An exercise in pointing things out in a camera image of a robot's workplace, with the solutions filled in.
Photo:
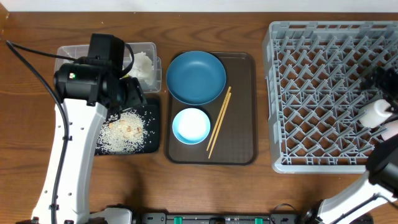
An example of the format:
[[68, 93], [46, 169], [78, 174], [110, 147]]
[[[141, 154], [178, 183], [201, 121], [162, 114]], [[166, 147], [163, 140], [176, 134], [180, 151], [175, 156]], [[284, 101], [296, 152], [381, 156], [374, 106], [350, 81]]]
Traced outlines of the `white napkin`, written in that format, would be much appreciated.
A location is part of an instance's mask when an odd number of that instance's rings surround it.
[[127, 73], [130, 77], [143, 81], [147, 86], [154, 84], [154, 64], [145, 52], [134, 54], [134, 63], [131, 70]]

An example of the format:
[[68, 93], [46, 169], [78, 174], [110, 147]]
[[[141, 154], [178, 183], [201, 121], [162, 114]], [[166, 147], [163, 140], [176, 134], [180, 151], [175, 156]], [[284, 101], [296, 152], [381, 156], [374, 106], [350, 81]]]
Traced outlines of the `white paper cup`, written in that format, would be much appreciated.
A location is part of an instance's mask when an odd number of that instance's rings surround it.
[[390, 103], [384, 99], [369, 103], [359, 110], [358, 121], [365, 128], [375, 128], [392, 116], [392, 113], [388, 111], [390, 107]]

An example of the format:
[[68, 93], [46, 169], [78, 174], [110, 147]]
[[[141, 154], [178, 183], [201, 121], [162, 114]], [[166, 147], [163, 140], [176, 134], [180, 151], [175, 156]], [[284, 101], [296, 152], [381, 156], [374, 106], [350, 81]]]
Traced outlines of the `pink cup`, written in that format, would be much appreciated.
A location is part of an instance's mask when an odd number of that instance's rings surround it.
[[398, 133], [398, 120], [391, 121], [387, 124], [384, 124], [382, 126], [382, 130], [384, 130], [384, 132], [381, 134], [383, 140], [386, 141], [386, 140], [394, 137]]

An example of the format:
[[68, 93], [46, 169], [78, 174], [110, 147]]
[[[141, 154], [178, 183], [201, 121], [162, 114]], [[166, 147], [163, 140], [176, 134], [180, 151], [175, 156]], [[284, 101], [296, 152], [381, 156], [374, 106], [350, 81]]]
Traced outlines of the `dark blue plate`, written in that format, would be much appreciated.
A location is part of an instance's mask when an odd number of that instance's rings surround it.
[[205, 105], [224, 90], [226, 70], [215, 55], [189, 51], [176, 56], [170, 63], [166, 84], [171, 95], [188, 105]]

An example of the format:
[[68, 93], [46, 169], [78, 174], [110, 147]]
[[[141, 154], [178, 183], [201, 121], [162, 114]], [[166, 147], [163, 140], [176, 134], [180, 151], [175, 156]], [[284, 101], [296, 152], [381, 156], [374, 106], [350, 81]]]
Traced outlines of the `light blue bowl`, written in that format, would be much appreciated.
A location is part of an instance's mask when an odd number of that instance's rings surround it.
[[172, 132], [182, 143], [194, 145], [202, 142], [210, 133], [208, 115], [197, 108], [187, 108], [177, 113], [172, 121]]

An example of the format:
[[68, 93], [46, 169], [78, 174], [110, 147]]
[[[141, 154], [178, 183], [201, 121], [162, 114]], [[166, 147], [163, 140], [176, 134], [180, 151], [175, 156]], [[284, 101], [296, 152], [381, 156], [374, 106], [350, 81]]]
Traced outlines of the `wooden chopstick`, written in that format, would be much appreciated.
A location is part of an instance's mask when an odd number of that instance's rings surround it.
[[214, 149], [215, 143], [216, 143], [216, 141], [217, 141], [217, 139], [218, 139], [218, 135], [219, 135], [219, 132], [220, 132], [220, 129], [221, 129], [222, 122], [223, 122], [223, 120], [224, 120], [224, 116], [225, 116], [226, 110], [227, 110], [227, 108], [228, 108], [228, 104], [229, 104], [230, 98], [231, 98], [231, 93], [229, 93], [229, 95], [228, 95], [228, 99], [227, 99], [227, 102], [226, 102], [226, 104], [225, 104], [224, 111], [223, 111], [222, 114], [221, 114], [220, 122], [219, 122], [219, 124], [218, 124], [218, 127], [217, 127], [217, 129], [216, 129], [215, 136], [214, 136], [214, 138], [213, 138], [213, 140], [212, 140], [212, 143], [211, 143], [211, 146], [210, 146], [210, 152], [209, 152], [209, 155], [208, 155], [208, 159], [210, 159], [211, 156], [212, 156], [213, 149]]
[[219, 124], [219, 122], [220, 122], [221, 114], [222, 114], [222, 112], [224, 111], [224, 107], [225, 107], [225, 104], [226, 104], [226, 102], [227, 102], [228, 95], [229, 95], [230, 91], [231, 91], [231, 87], [229, 86], [229, 87], [228, 87], [228, 90], [227, 90], [227, 92], [226, 92], [226, 96], [225, 96], [225, 98], [224, 98], [223, 104], [222, 104], [222, 106], [221, 106], [220, 112], [219, 112], [219, 114], [218, 114], [216, 123], [215, 123], [215, 125], [214, 125], [214, 127], [213, 127], [213, 131], [212, 131], [212, 134], [211, 134], [211, 137], [210, 137], [208, 146], [207, 146], [207, 148], [206, 148], [206, 151], [209, 151], [209, 148], [210, 148], [211, 143], [212, 143], [212, 140], [213, 140], [213, 138], [214, 138], [214, 136], [215, 136], [216, 129], [217, 129], [218, 124]]

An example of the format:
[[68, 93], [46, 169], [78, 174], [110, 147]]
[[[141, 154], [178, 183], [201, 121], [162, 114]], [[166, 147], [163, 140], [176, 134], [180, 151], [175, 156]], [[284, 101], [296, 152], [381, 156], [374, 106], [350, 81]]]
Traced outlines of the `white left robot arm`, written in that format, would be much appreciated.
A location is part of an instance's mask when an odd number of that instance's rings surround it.
[[55, 72], [52, 151], [28, 223], [133, 223], [133, 212], [120, 205], [89, 209], [95, 148], [107, 115], [146, 102], [139, 81], [123, 75], [121, 68], [81, 63], [65, 63]]

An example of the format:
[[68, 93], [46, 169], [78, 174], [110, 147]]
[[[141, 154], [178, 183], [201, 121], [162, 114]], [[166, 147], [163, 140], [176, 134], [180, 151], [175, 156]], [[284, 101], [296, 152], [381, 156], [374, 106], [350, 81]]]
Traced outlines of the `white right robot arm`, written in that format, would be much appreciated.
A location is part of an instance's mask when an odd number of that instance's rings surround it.
[[366, 162], [363, 175], [344, 191], [304, 214], [300, 223], [362, 223], [365, 213], [386, 203], [397, 208], [397, 71], [377, 67], [366, 76], [364, 89], [376, 87], [383, 98], [359, 110], [365, 128], [381, 125], [382, 142]]

